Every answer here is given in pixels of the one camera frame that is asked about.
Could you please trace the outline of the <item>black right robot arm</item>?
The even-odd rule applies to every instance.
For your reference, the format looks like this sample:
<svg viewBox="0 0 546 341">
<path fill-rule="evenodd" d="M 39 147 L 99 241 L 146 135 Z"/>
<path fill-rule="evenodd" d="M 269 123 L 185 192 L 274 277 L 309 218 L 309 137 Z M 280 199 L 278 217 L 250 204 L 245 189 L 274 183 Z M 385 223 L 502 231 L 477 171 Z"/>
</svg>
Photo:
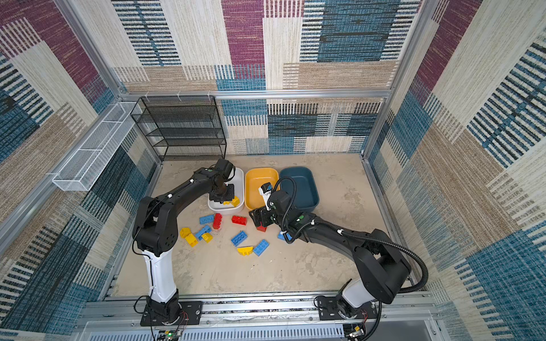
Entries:
<svg viewBox="0 0 546 341">
<path fill-rule="evenodd" d="M 368 233 L 342 228 L 294 207 L 294 198 L 283 190 L 266 193 L 264 202 L 249 213 L 256 226 L 276 224 L 288 244 L 297 240 L 320 244 L 354 262 L 360 278 L 348 281 L 336 296 L 338 313 L 343 318 L 354 318 L 371 301 L 391 304 L 396 295 L 421 289 L 403 286 L 412 272 L 405 257 L 413 253 L 394 243 L 384 231 Z"/>
</svg>

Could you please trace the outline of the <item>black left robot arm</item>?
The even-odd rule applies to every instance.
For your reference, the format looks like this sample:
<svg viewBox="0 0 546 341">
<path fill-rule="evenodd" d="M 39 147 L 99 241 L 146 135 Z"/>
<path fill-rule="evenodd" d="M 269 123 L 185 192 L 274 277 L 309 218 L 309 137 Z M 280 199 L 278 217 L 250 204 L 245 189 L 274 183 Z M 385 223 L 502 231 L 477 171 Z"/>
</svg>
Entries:
<svg viewBox="0 0 546 341">
<path fill-rule="evenodd" d="M 170 325 L 181 316 L 179 291 L 173 279 L 172 249 L 179 229 L 180 213 L 201 196 L 217 203 L 235 197 L 230 184 L 235 167 L 219 159 L 209 168 L 200 168 L 179 186 L 157 197 L 146 196 L 138 204 L 132 232 L 133 245 L 146 261 L 149 296 L 145 312 L 160 324 Z"/>
</svg>

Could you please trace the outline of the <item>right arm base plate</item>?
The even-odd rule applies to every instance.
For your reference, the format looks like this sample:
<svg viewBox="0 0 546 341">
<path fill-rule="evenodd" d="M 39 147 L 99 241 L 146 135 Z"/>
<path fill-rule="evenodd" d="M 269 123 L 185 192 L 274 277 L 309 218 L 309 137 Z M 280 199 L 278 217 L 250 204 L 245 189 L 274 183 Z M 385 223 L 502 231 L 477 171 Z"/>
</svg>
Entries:
<svg viewBox="0 0 546 341">
<path fill-rule="evenodd" d="M 360 308 L 353 308 L 348 303 L 343 303 L 334 296 L 319 295 L 314 298 L 314 306 L 318 311 L 321 321 L 334 320 L 368 320 L 375 319 L 378 315 L 378 305 L 370 302 Z"/>
</svg>

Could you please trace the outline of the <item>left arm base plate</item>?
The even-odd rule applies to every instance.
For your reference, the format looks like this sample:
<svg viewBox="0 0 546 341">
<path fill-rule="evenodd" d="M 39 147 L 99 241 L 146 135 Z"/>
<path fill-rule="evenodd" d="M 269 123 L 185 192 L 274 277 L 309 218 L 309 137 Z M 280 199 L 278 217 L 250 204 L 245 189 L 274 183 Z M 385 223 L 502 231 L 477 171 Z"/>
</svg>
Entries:
<svg viewBox="0 0 546 341">
<path fill-rule="evenodd" d="M 160 304 L 157 308 L 146 305 L 140 321 L 141 327 L 174 328 L 185 325 L 199 325 L 203 301 L 179 301 L 177 305 Z"/>
</svg>

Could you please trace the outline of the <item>yellow lego sloped bottom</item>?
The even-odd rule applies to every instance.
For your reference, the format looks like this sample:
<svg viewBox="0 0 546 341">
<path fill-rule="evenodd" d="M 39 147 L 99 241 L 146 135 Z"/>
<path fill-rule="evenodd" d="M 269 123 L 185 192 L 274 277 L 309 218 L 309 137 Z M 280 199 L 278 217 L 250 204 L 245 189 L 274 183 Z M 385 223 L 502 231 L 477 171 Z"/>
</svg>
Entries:
<svg viewBox="0 0 546 341">
<path fill-rule="evenodd" d="M 237 252 L 242 256 L 248 256 L 253 253 L 254 247 L 238 247 Z"/>
</svg>

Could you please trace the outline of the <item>yellow lego pair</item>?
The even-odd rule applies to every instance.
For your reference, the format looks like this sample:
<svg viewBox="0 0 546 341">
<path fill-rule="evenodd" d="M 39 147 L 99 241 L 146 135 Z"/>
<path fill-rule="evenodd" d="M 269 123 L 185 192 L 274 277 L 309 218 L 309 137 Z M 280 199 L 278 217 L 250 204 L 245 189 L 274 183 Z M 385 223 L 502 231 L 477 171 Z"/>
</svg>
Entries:
<svg viewBox="0 0 546 341">
<path fill-rule="evenodd" d="M 230 204 L 234 207 L 237 207 L 239 206 L 240 204 L 240 199 L 239 197 L 235 196 L 233 200 L 230 201 Z"/>
</svg>

